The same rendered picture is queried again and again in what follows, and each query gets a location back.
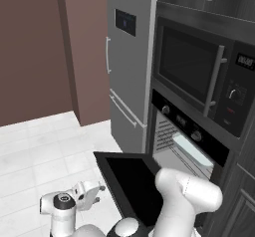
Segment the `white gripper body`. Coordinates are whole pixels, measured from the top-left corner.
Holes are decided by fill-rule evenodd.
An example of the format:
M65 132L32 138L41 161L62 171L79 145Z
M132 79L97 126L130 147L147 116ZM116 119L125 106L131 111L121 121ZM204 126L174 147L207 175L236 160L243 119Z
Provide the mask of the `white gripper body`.
M101 190L98 181L83 181L82 193L79 195L79 209L81 211L90 210L94 203L97 203L97 195Z

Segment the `black oven door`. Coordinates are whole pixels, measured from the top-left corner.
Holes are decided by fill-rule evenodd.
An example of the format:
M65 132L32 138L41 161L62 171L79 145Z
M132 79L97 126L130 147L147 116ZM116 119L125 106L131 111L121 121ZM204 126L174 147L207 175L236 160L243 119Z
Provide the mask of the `black oven door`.
M94 156L122 217L136 217L151 230L162 207L154 184L160 166L148 154L95 151Z

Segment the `pale cake pan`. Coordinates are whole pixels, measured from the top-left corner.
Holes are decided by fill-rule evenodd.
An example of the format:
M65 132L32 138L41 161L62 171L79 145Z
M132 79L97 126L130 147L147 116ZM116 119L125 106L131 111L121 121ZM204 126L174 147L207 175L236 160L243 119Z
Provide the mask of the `pale cake pan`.
M174 144L190 158L194 159L197 163L203 166L212 166L213 163L198 149L196 148L186 137L179 132L172 136Z

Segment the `black built-in oven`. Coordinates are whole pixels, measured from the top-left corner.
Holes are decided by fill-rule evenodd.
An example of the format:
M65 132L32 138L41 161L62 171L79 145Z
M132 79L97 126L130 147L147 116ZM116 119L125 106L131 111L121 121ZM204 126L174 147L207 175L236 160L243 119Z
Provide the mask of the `black built-in oven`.
M164 106L170 108L168 115L161 112ZM202 141L195 141L191 138L191 134L195 130L202 133ZM150 115L147 121L145 152L142 154L148 154L153 158L155 150L176 146L172 136L177 132L186 137L213 163L214 168L208 181L218 186L229 149L159 92L153 91L150 94ZM212 212L198 214L195 217L194 228L202 226L204 217L209 213Z

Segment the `black microwave door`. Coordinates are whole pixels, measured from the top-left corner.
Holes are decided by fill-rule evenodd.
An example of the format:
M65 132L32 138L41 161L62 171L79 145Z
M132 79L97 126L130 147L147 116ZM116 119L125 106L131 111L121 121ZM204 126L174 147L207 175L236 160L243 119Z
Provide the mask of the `black microwave door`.
M225 46L228 69L234 41L158 17L154 45L154 77L203 115L218 46ZM219 101L208 118L214 119Z

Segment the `black microwave oven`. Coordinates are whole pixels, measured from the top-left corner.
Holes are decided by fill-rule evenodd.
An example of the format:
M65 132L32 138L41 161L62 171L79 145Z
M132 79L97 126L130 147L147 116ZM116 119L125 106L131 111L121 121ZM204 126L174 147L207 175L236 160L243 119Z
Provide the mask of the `black microwave oven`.
M156 20L154 77L236 137L255 100L255 45Z

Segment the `grey fridge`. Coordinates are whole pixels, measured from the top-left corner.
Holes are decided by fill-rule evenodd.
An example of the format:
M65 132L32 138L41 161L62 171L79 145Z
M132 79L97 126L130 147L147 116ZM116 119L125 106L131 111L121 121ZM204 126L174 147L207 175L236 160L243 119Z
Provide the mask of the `grey fridge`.
M123 152L144 153L156 0L107 0L110 89L135 115L137 126L110 99L112 136Z

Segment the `dark wood tall cabinet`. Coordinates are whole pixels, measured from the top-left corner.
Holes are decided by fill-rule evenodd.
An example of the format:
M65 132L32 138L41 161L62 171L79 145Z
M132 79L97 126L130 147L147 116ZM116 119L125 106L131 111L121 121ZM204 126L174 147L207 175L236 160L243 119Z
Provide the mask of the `dark wood tall cabinet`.
M222 205L207 218L202 237L255 237L255 118L222 191Z

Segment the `black microwave knob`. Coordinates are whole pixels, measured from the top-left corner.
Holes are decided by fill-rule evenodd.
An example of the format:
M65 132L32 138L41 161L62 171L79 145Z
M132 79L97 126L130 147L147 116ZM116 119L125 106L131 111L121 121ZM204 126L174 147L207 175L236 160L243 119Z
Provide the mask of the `black microwave knob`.
M229 94L229 99L233 102L239 102L242 98L242 93L239 89L233 89Z

